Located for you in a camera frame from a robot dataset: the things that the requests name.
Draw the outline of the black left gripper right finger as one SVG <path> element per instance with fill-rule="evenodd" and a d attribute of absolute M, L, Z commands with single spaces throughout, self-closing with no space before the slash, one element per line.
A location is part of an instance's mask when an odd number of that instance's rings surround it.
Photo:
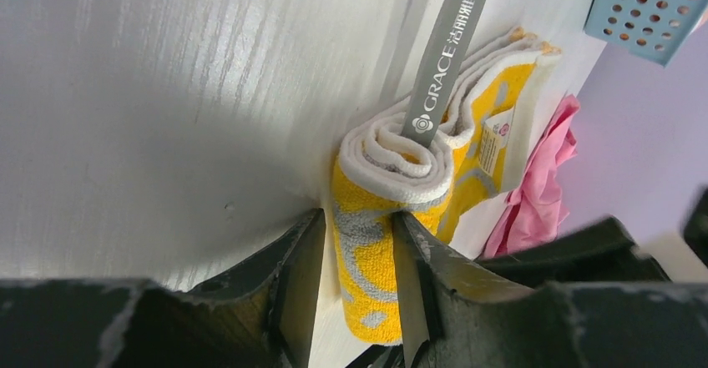
<path fill-rule="evenodd" d="M 409 367 L 704 367 L 707 286 L 548 281 L 484 269 L 411 214 L 392 220 Z"/>

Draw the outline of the yellow towel with grey pattern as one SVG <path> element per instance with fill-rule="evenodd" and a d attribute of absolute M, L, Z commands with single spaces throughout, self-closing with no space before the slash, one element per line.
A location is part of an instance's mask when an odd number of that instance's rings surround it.
<path fill-rule="evenodd" d="M 412 91 L 347 133 L 334 164 L 333 234 L 346 325 L 402 340 L 392 215 L 443 243 L 462 214 L 522 182 L 534 110 L 561 52 L 521 27 L 469 50 L 486 0 L 444 0 Z"/>

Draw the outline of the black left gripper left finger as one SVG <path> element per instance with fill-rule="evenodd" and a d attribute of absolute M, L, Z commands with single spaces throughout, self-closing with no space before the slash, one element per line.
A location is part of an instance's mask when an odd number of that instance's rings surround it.
<path fill-rule="evenodd" d="M 326 237 L 314 209 L 183 292 L 152 280 L 1 283 L 4 367 L 305 367 Z"/>

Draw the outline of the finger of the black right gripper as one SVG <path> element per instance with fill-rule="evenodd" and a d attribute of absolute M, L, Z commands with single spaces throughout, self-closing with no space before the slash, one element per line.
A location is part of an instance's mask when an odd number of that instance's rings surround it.
<path fill-rule="evenodd" d="M 536 288 L 548 281 L 668 281 L 651 257 L 635 253 L 635 242 L 615 217 L 609 217 L 550 243 L 491 259 L 477 259 L 484 269 Z"/>

